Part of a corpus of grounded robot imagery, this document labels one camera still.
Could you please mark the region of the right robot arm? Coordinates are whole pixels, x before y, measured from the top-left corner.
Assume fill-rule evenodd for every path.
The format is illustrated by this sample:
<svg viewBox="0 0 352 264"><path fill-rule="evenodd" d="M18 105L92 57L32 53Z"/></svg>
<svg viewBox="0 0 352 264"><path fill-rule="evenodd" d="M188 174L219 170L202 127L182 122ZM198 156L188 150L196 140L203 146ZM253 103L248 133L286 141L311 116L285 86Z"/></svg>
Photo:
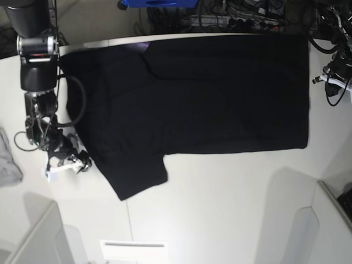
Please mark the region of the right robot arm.
<svg viewBox="0 0 352 264"><path fill-rule="evenodd" d="M25 133L30 144L57 158L53 168L46 162L45 175L64 169L76 173L90 169L89 154L80 151L63 129L77 124L84 116L87 95L81 81L59 71L59 31L55 1L1 1L9 22L18 34L16 50L20 57L20 86L25 94ZM73 81L81 92L81 108L69 123L59 123L58 89L60 79Z"/></svg>

